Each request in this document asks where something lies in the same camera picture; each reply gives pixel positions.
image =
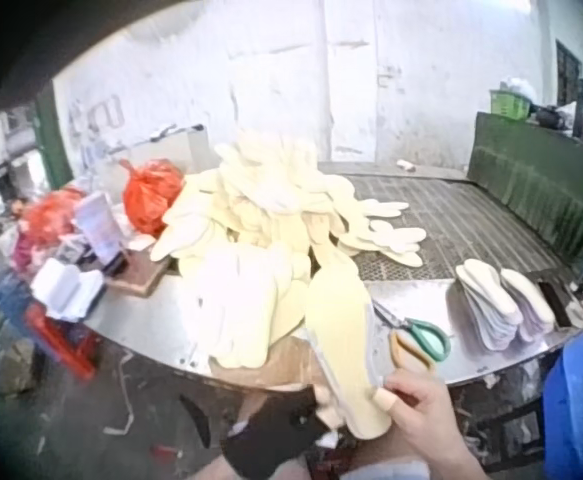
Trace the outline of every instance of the metal table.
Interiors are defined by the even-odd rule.
[[[396,313],[433,321],[450,331],[451,354],[438,364],[438,373],[449,385],[470,382],[530,360],[559,348],[579,332],[556,330],[533,344],[524,344],[516,338],[507,350],[491,352],[481,344],[464,294],[455,280],[368,282],[367,285],[374,298],[389,308],[397,307]],[[193,298],[180,277],[167,275],[147,299],[107,291],[85,324],[103,337],[156,362],[213,379],[204,352],[196,351],[187,334],[187,312],[192,306]],[[381,353],[375,362],[383,374],[393,370],[389,347],[385,345],[387,338],[388,331],[381,332],[376,348]]]
[[[455,265],[468,258],[479,258],[498,269],[512,268],[531,277],[534,272],[561,271],[564,265],[526,225],[471,183],[402,178],[393,173],[384,175],[377,166],[370,170],[368,166],[357,170],[354,167],[348,165],[350,171],[345,173],[353,182],[358,198],[407,201],[410,208],[390,222],[395,227],[422,227],[427,231],[428,237],[421,243],[419,252],[424,260],[422,268],[399,265],[376,252],[361,253],[354,260],[371,294],[389,304],[395,302],[395,313],[446,325],[452,331],[451,355],[438,365],[448,384],[469,382],[525,362],[559,348],[578,333],[573,329],[554,331],[543,341],[530,345],[516,338],[503,352],[488,351],[478,338],[461,287],[450,279]],[[215,378],[218,369],[209,367],[207,359],[195,350],[187,336],[187,311],[191,302],[180,278],[166,276],[148,299],[108,291],[86,325],[157,362]],[[384,333],[388,332],[378,335],[380,343],[388,337]],[[304,342],[298,343],[300,347],[296,344],[289,351],[277,352],[278,361],[290,357],[289,352],[295,355],[296,362],[298,358],[306,360],[312,356]],[[378,355],[378,370],[388,373],[393,369],[388,346],[379,347],[376,350],[384,353]],[[310,361],[300,363],[301,368],[315,367]],[[243,372],[243,378],[248,373],[250,378],[255,376],[253,372]],[[224,381],[234,383],[231,375],[223,377]],[[315,375],[299,378],[307,381]]]

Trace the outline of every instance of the paper stack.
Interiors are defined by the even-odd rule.
[[[102,272],[80,272],[75,265],[50,258],[31,282],[31,290],[47,307],[47,316],[75,323],[86,316],[103,285]]]

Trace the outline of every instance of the black glove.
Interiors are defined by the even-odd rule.
[[[317,407],[313,388],[269,397],[244,430],[222,443],[224,458],[243,478],[269,478],[329,431],[316,416]]]

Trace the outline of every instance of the concrete wall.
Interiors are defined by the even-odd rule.
[[[555,101],[555,39],[583,61],[583,0],[198,0],[113,35],[58,77],[74,170],[160,125],[314,140],[323,161],[461,168],[489,89],[528,79]]]

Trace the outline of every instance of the red plastic bag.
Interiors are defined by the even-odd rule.
[[[124,189],[124,210],[136,230],[157,235],[164,229],[162,215],[173,204],[184,185],[184,175],[169,160],[151,160],[133,168],[121,160],[131,177]]]
[[[33,246],[52,247],[60,243],[60,235],[73,233],[73,208],[84,197],[82,190],[65,187],[26,208],[22,219],[27,223],[27,236]]]

